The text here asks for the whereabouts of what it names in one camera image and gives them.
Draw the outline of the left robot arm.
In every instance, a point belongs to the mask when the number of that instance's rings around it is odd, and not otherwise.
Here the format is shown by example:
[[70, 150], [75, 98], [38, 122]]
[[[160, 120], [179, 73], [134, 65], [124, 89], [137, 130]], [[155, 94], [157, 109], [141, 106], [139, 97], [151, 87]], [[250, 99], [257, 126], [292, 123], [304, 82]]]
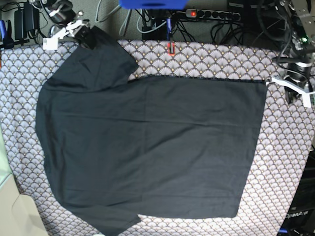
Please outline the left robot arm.
[[264, 1], [257, 2], [256, 15], [262, 32], [271, 40], [283, 43], [273, 61], [284, 70], [271, 78], [271, 83], [283, 86], [288, 104], [301, 98], [305, 108], [315, 105], [315, 89], [311, 84], [315, 62], [315, 18], [310, 0], [276, 0], [275, 12], [284, 20], [282, 35], [273, 35], [266, 28], [262, 14]]

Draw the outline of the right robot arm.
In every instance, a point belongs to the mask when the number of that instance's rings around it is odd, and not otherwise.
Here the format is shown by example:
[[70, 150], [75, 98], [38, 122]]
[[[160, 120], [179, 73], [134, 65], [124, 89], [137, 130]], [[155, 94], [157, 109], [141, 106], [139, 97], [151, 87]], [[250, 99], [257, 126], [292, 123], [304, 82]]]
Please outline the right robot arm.
[[69, 0], [31, 0], [30, 5], [43, 9], [53, 23], [49, 36], [43, 39], [43, 49], [58, 49], [59, 41], [72, 38], [85, 48], [94, 49], [96, 38], [90, 27], [90, 20], [84, 18], [82, 10], [75, 12]]

